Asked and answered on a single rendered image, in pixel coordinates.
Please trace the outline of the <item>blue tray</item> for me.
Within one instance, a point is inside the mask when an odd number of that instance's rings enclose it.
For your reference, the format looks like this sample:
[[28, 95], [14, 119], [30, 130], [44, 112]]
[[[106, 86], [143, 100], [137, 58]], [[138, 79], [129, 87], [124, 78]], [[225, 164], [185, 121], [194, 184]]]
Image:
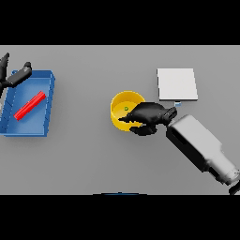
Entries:
[[51, 70], [33, 70], [15, 88], [8, 88], [0, 115], [0, 135], [46, 137], [55, 78]]

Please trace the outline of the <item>yellow bowl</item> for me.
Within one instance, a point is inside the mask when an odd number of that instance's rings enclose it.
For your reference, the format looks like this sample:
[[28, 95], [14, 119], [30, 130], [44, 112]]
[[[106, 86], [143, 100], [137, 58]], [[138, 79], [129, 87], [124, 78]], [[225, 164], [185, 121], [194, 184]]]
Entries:
[[129, 131], [131, 127], [139, 127], [141, 123], [126, 123], [119, 121], [119, 118], [125, 117], [141, 102], [145, 102], [145, 99], [142, 95], [134, 91], [126, 90], [116, 94], [111, 102], [112, 124], [122, 131]]

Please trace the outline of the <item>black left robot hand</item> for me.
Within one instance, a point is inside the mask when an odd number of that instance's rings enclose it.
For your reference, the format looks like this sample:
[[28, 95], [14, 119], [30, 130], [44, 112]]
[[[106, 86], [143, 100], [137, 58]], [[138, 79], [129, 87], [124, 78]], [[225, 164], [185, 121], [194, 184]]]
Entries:
[[14, 88], [32, 75], [31, 63], [26, 62], [15, 74], [7, 77], [8, 59], [8, 52], [0, 59], [0, 97], [6, 88]]

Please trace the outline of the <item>red beaker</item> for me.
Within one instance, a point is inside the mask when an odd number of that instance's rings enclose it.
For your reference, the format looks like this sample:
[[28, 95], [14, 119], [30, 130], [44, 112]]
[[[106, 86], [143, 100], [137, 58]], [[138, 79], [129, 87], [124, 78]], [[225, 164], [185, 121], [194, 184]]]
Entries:
[[28, 113], [30, 113], [43, 99], [46, 98], [44, 92], [39, 91], [35, 96], [28, 100], [13, 116], [17, 121], [23, 119]]

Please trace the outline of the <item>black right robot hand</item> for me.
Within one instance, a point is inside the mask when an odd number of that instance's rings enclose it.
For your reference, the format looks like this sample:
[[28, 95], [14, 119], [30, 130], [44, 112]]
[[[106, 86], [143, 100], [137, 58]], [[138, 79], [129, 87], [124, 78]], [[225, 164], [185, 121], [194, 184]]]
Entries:
[[148, 136], [158, 131], [157, 125], [168, 126], [176, 115], [175, 107], [166, 109], [156, 102], [141, 102], [119, 121], [141, 123], [140, 127], [131, 127], [129, 130], [138, 136]]

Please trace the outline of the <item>pale square metallic scale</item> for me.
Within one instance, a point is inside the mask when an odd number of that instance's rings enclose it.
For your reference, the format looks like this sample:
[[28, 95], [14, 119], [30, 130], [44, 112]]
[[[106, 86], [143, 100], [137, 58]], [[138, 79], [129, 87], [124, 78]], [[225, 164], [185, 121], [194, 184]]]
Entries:
[[157, 88], [160, 101], [197, 101], [198, 92], [192, 68], [158, 68]]

